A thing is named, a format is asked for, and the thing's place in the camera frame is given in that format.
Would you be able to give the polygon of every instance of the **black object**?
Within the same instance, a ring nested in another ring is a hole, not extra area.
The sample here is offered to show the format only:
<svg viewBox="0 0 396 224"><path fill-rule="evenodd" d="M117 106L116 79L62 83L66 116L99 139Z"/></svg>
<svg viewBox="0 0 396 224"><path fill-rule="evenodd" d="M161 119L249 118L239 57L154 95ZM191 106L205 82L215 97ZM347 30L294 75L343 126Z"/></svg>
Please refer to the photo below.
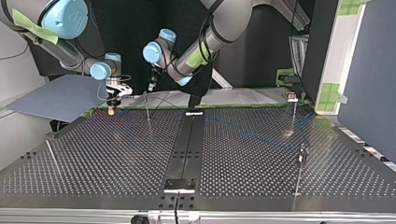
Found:
<svg viewBox="0 0 396 224"><path fill-rule="evenodd" d="M197 110L195 109L196 106L198 106L202 101L201 96L190 96L189 100L189 112L196 112Z"/></svg>
<svg viewBox="0 0 396 224"><path fill-rule="evenodd" d="M167 179L164 189L195 189L195 180Z"/></svg>
<svg viewBox="0 0 396 224"><path fill-rule="evenodd" d="M131 219L131 224L149 224L147 217L135 216Z"/></svg>
<svg viewBox="0 0 396 224"><path fill-rule="evenodd" d="M92 54L90 54L87 50L84 49L84 47L82 47L81 43L79 43L78 41L78 37L75 39L76 42L76 46L81 49L82 51L84 51L84 53L86 53L88 56L94 58L94 59L98 59L98 58L102 58L103 56L105 56L105 53L98 55L98 56L94 56Z"/></svg>
<svg viewBox="0 0 396 224"><path fill-rule="evenodd" d="M108 93L108 98L107 98L107 105L111 107L116 107L121 105L121 101L118 100L118 96L120 94L120 91L111 87L106 86L107 90L113 91L113 93L107 92Z"/></svg>
<svg viewBox="0 0 396 224"><path fill-rule="evenodd" d="M290 76L279 76L279 80L285 82L285 83L301 83L301 79L298 76L290 77Z"/></svg>
<svg viewBox="0 0 396 224"><path fill-rule="evenodd" d="M148 82L154 86L157 86L160 83L162 76L164 75L163 69L159 67L153 67L151 69L150 78Z"/></svg>
<svg viewBox="0 0 396 224"><path fill-rule="evenodd" d="M386 157L381 157L380 160L381 160L381 161L390 161L390 160L388 160L388 158L386 158Z"/></svg>

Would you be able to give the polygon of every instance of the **table surface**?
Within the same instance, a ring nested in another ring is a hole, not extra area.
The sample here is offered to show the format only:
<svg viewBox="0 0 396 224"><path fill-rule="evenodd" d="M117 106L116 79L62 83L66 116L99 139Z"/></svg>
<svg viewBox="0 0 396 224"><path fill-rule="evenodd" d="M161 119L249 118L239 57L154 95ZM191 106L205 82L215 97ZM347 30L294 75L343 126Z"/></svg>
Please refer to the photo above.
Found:
<svg viewBox="0 0 396 224"><path fill-rule="evenodd" d="M0 171L0 207L395 213L396 174L300 106L104 111ZM301 145L308 158L301 172ZM167 181L195 192L164 193Z"/></svg>

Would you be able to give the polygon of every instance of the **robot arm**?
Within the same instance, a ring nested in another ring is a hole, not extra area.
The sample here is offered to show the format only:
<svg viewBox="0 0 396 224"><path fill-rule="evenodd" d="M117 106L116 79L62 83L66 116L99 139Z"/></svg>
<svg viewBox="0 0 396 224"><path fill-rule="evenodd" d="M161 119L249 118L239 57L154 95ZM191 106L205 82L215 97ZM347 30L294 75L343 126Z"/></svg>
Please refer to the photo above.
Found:
<svg viewBox="0 0 396 224"><path fill-rule="evenodd" d="M219 49L233 43L245 32L253 10L253 0L201 0L213 15L210 26L200 34L189 49L177 58L173 46L177 36L171 30L161 30L159 37L148 43L143 56L148 63L161 68L180 86L187 85L193 72L206 65Z"/></svg>
<svg viewBox="0 0 396 224"><path fill-rule="evenodd" d="M55 31L60 37L57 44L38 37L16 26L12 9L18 10L35 24ZM88 23L88 8L84 0L0 0L0 21L11 30L30 38L69 71L83 72L97 80L106 80L106 101L110 110L120 105L123 95L132 94L132 89L121 83L121 57L107 53L103 61L83 56L66 39L82 34Z"/></svg>

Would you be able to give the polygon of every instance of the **green tape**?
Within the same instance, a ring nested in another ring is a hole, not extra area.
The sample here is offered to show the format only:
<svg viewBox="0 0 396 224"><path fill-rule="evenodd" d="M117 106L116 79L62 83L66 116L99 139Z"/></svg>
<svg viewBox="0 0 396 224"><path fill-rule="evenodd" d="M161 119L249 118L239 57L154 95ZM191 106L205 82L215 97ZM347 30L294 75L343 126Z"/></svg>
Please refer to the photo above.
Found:
<svg viewBox="0 0 396 224"><path fill-rule="evenodd" d="M338 15L340 16L358 15L361 4L362 4L361 0L342 0L340 10L338 11Z"/></svg>
<svg viewBox="0 0 396 224"><path fill-rule="evenodd" d="M208 59L209 51L207 50L207 48L205 47L204 44L201 44L201 46L202 46L201 49L202 49L203 54ZM191 68L197 68L201 65L207 65L207 61L205 61L199 47L192 53L190 58L187 60L186 65L188 65Z"/></svg>
<svg viewBox="0 0 396 224"><path fill-rule="evenodd" d="M82 113L80 116L83 117L84 119L90 119L94 112L95 112L95 110L91 109L89 111Z"/></svg>
<svg viewBox="0 0 396 224"><path fill-rule="evenodd" d="M28 17L26 17L14 8L12 9L12 19L14 20L16 26L23 27L26 30L29 30L33 34L37 35L38 37L48 40L54 45L58 43L59 37L56 32L36 25Z"/></svg>
<svg viewBox="0 0 396 224"><path fill-rule="evenodd" d="M279 80L280 76L287 76L287 77L294 77L294 69L288 68L288 69L277 69L276 71L276 85L277 86L293 86L292 83L285 83L282 80Z"/></svg>
<svg viewBox="0 0 396 224"><path fill-rule="evenodd" d="M338 83L323 83L317 111L332 112L337 106L340 94L338 93L340 84Z"/></svg>

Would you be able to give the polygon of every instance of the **cable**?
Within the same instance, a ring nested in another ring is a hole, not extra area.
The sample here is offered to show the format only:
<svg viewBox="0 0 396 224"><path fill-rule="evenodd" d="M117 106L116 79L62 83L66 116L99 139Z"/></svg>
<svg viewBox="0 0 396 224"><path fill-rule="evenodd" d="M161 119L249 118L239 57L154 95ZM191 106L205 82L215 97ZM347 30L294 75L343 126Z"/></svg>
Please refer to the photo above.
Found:
<svg viewBox="0 0 396 224"><path fill-rule="evenodd" d="M199 31L199 38L198 38L198 45L199 45L198 47L199 47L201 56L202 56L202 58L203 58L207 63L213 63L213 62L216 60L216 57L218 56L218 54L215 53L214 56L213 56L213 58L212 58L212 53L210 52L210 48L209 48L209 45L207 44L207 39L206 39L206 29L207 29L208 26L205 27L205 25L206 25L207 21L208 21L210 18L212 18L212 17L213 17L213 15L212 15L212 14L209 14L209 15L205 18L204 22L203 22L202 25L201 25L201 29L200 29L200 31ZM202 42L204 42L205 50L206 50L206 52L207 52L207 54L208 54L207 57L206 57L206 55L204 54L204 51L203 51L203 49L202 49Z"/></svg>
<svg viewBox="0 0 396 224"><path fill-rule="evenodd" d="M105 101L105 102L117 100L118 97L114 97L114 98L112 98L112 99L103 99L102 97L100 97L100 89L101 89L101 87L102 87L102 84L103 84L103 82L101 82L101 83L99 84L98 90L97 90L97 92L96 92L97 98L98 98L99 100Z"/></svg>
<svg viewBox="0 0 396 224"><path fill-rule="evenodd" d="M176 206L175 206L175 223L178 224L178 215L177 215L177 207L178 207L178 195L177 195L177 200L176 200Z"/></svg>
<svg viewBox="0 0 396 224"><path fill-rule="evenodd" d="M2 60L7 60L7 59L13 59L13 58L19 57L19 56L21 56L22 54L24 54L28 49L29 49L29 44L26 43L26 47L25 47L25 49L23 50L23 52L21 52L21 53L19 53L19 54L16 54L16 55L13 55L13 56L5 57L5 58L0 58L0 61L2 61Z"/></svg>
<svg viewBox="0 0 396 224"><path fill-rule="evenodd" d="M99 26L97 24L96 17L94 15L93 8L92 8L92 1L90 1L90 12L91 12L91 21L92 21L93 25L99 30Z"/></svg>
<svg viewBox="0 0 396 224"><path fill-rule="evenodd" d="M298 0L296 0L296 2L294 4L293 14L291 16L291 38L293 38L293 36L294 36L294 19L295 19L296 13L297 13L297 6L298 6ZM293 47L292 43L291 43L291 58L293 59L294 64L297 66L297 61L296 61L296 58L294 57L294 47ZM315 105L316 102L315 102L314 98L311 97L309 95L308 91L306 90L306 87L305 87L305 85L303 83L302 75L299 74L298 69L296 69L296 75L300 79L301 86L303 87L304 91L306 92L306 95L311 99L311 101Z"/></svg>
<svg viewBox="0 0 396 224"><path fill-rule="evenodd" d="M150 97L148 97L148 99L158 99L158 100L161 100L161 101L164 101L164 102L168 103L169 105L171 105L172 107L174 107L176 109L179 109L179 110L182 110L182 111L186 111L186 109L181 108L180 106L174 105L171 102L169 102L169 101L167 101L167 100L165 100L163 98L160 98L160 97L150 96ZM302 132L302 133L304 132L304 126L309 121L311 121L315 117L315 115L316 114L314 112L308 113L302 119L299 120L297 128L300 129L300 132ZM225 120L225 119L219 119L219 118L216 118L216 117L211 117L211 116L208 116L208 115L203 115L203 117L207 118L207 119L212 119L212 120L214 120L216 122L219 122L221 124L225 124L225 125L229 125L231 127L235 127L236 130L242 132L244 135L249 136L251 138L254 138L257 141L260 141L260 142L262 142L262 143L264 143L264 144L266 144L266 145L268 145L270 147L282 148L282 149L291 150L291 151L299 151L300 150L300 145L298 145L298 146L284 145L282 142L277 142L276 140L265 139L259 133L254 133L254 132L251 132L249 130L246 130L242 125L236 124L234 122L231 122L231 121L228 121L228 120ZM310 142L308 141L308 139L306 138L305 135L303 135L303 140L308 146L311 146Z"/></svg>
<svg viewBox="0 0 396 224"><path fill-rule="evenodd" d="M85 75L85 60L86 58L84 57L84 55L76 48L76 46L70 44L69 42L66 41L66 43L68 45L70 45L73 50L75 51L75 53L78 56L78 61L75 65L73 66L69 66L69 65L64 65L64 68L70 71L76 71L77 69L79 69L81 66L81 75L84 76Z"/></svg>

